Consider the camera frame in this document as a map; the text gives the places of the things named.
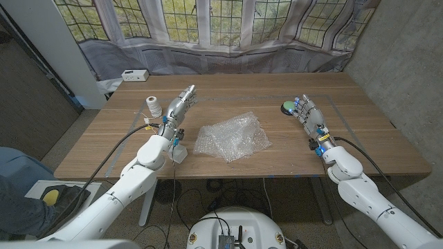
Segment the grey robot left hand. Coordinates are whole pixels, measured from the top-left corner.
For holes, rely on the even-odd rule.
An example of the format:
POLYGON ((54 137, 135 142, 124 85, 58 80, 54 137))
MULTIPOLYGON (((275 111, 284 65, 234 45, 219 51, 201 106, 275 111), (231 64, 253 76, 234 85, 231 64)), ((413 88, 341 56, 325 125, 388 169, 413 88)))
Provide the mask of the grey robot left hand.
POLYGON ((190 85, 171 101, 166 114, 163 116, 163 124, 159 128, 158 135, 171 140, 183 122, 186 112, 196 103, 195 85, 190 85))

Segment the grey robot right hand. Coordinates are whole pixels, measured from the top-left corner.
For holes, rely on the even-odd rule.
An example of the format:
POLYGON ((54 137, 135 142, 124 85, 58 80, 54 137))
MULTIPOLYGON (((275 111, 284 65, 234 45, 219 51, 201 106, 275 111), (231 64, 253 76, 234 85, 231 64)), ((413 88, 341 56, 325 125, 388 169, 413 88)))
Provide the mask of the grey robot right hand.
POLYGON ((305 94, 294 100, 293 115, 303 125, 307 135, 318 143, 324 151, 336 146, 330 136, 325 119, 319 108, 305 94))

